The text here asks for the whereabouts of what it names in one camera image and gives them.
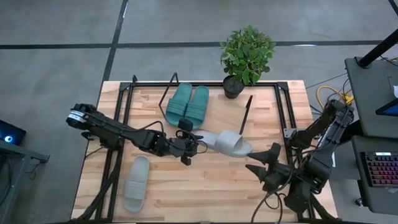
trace wooden table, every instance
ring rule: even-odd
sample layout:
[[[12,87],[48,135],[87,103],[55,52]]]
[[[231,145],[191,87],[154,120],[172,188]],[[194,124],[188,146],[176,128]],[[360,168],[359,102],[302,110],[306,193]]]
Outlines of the wooden table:
[[[306,128],[313,119],[304,82],[301,80],[287,82],[297,126]],[[104,82],[101,90],[98,111],[110,118],[114,115],[119,83]],[[175,89],[175,87],[170,87],[163,102],[164,109],[168,99],[175,93]],[[161,120],[168,137],[174,136],[177,128],[164,121],[157,106],[164,90],[165,87],[135,87],[128,125],[140,128],[153,121]],[[266,86],[245,88],[235,100],[227,99],[222,88],[210,87],[206,120],[201,128],[216,133],[224,129],[232,129],[238,133],[250,95],[253,95],[253,101],[243,132],[244,138],[254,146],[255,152],[268,150],[273,142],[283,147],[275,91]],[[283,105],[285,118],[288,121],[285,101]],[[98,141],[90,142],[87,153],[99,146]],[[200,146],[198,150],[202,151],[204,148]],[[130,172],[134,158],[141,154],[150,160],[146,201],[139,213],[131,213],[123,207],[122,203],[124,179]],[[106,150],[104,149],[92,154],[84,162],[72,218],[81,215],[98,193],[105,157]],[[284,148],[281,150],[279,160],[284,163],[287,161]],[[113,221],[250,222],[255,207],[266,193],[261,190],[262,185],[257,177],[245,168],[245,164],[261,165],[253,159],[228,157],[208,150],[204,154],[193,157],[192,165],[185,166],[177,158],[156,157],[138,150],[131,142],[126,142]],[[337,216],[329,183],[323,188],[322,193],[317,195],[317,198],[329,213]],[[271,196],[268,202],[271,206],[277,205],[275,196]],[[107,210],[107,206],[108,203],[105,203],[104,209]],[[256,215],[255,222],[274,222],[278,218],[279,210],[271,210],[263,205]],[[297,221],[297,216],[284,207],[282,221]]]

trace gray floor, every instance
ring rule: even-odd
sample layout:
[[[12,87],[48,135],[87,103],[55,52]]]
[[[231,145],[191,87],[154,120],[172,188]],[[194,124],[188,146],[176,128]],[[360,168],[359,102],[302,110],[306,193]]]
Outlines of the gray floor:
[[[110,44],[121,3],[0,0],[0,45]],[[382,40],[397,22],[387,0],[130,0],[119,43],[221,41],[248,24],[276,41]],[[276,47],[271,72],[262,79],[304,80],[310,103],[320,109],[317,88],[340,90],[347,76],[317,83],[344,74],[345,58],[373,47]],[[12,214],[15,223],[69,219],[87,143],[65,118],[75,103],[96,103],[108,54],[109,49],[0,50],[0,119],[27,130],[26,147],[51,155],[35,180],[24,181]],[[118,49],[109,79],[169,80],[178,72],[182,80],[221,80],[219,56],[217,47]],[[385,56],[398,56],[398,48]],[[329,94],[322,90],[321,99]],[[333,179],[331,186],[340,218],[398,222],[396,216],[357,207],[356,182]]]

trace computer keyboard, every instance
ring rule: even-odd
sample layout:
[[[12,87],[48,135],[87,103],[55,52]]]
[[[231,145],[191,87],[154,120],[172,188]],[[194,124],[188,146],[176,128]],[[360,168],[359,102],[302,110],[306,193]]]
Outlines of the computer keyboard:
[[[371,187],[398,187],[398,153],[362,152]]]

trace slide sandal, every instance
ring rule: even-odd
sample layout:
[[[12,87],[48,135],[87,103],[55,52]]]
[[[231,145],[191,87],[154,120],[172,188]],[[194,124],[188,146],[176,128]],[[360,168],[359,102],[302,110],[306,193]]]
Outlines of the slide sandal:
[[[166,121],[174,126],[178,126],[180,119],[184,118],[187,104],[191,98],[192,85],[190,83],[180,83],[173,98],[167,104],[165,118]]]
[[[198,86],[191,102],[187,105],[187,112],[185,112],[185,119],[192,121],[193,129],[198,129],[203,124],[208,101],[209,89],[205,86]]]
[[[128,179],[124,181],[123,205],[130,212],[139,212],[144,205],[148,173],[148,158],[137,156]]]
[[[224,155],[231,157],[246,157],[248,153],[253,151],[250,142],[243,139],[242,135],[233,131],[225,130],[221,134],[212,133],[211,131],[197,131],[196,136],[203,136],[201,141],[207,146]]]

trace black plant pot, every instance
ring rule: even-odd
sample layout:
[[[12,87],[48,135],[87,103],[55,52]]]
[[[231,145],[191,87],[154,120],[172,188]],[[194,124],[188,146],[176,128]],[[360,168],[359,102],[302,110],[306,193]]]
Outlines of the black plant pot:
[[[244,84],[242,80],[236,80],[234,75],[228,75],[224,78],[223,88],[227,98],[235,99],[243,91]]]

